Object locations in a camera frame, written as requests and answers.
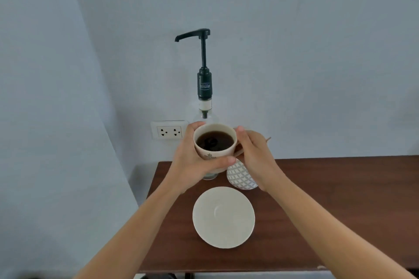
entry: dark liquid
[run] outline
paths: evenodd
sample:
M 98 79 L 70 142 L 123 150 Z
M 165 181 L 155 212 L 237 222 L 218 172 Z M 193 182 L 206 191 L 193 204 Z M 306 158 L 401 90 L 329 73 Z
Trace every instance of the dark liquid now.
M 233 138 L 222 131 L 210 131 L 196 140 L 196 144 L 208 151 L 222 151 L 231 147 Z

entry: cup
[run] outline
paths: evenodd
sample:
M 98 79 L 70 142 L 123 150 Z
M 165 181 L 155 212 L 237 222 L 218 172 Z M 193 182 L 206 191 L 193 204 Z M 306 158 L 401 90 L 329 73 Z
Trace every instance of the cup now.
M 199 137 L 201 137 L 205 133 L 209 133 L 211 131 L 221 131 L 223 133 L 228 134 L 231 138 L 233 138 L 233 144 L 228 147 L 227 149 L 221 151 L 208 151 L 202 149 L 196 144 L 196 141 Z M 227 155 L 233 155 L 234 150 L 237 145 L 237 135 L 235 130 L 227 125 L 224 124 L 205 124 L 201 127 L 198 127 L 194 132 L 194 142 L 195 142 L 195 149 L 198 155 L 204 160 L 211 160 L 218 157 L 224 157 Z M 211 171 L 210 173 L 206 174 L 203 179 L 204 180 L 212 180 L 217 177 L 218 173 L 225 171 L 226 168 L 221 168 L 218 170 Z

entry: person's left hand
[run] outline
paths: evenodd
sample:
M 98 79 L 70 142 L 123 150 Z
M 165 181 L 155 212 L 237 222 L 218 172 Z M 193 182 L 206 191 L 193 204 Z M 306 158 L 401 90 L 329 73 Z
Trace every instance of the person's left hand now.
M 179 193 L 185 192 L 212 170 L 227 168 L 236 162 L 233 156 L 203 160 L 195 150 L 194 131 L 205 122 L 194 122 L 186 128 L 186 133 L 176 149 L 172 165 L 163 182 Z

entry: person's right hand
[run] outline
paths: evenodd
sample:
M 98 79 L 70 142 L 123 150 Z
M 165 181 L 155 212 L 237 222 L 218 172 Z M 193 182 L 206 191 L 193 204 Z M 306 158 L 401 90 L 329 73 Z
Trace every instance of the person's right hand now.
M 244 154 L 237 158 L 244 163 L 259 188 L 266 191 L 269 184 L 284 173 L 276 164 L 263 135 L 256 131 L 246 131 L 243 126 L 238 126 L 236 133 L 244 150 Z

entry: brown tabletop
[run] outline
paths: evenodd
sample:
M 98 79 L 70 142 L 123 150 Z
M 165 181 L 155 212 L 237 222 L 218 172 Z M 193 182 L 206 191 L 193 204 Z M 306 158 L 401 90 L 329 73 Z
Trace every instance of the brown tabletop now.
M 159 162 L 149 195 L 171 162 Z M 406 268 L 419 268 L 419 156 L 286 159 L 277 163 L 341 222 Z M 309 270 L 322 265 L 280 206 L 259 188 L 241 191 L 256 223 L 232 249 L 208 245 L 192 223 L 195 201 L 226 174 L 200 181 L 167 214 L 139 272 Z

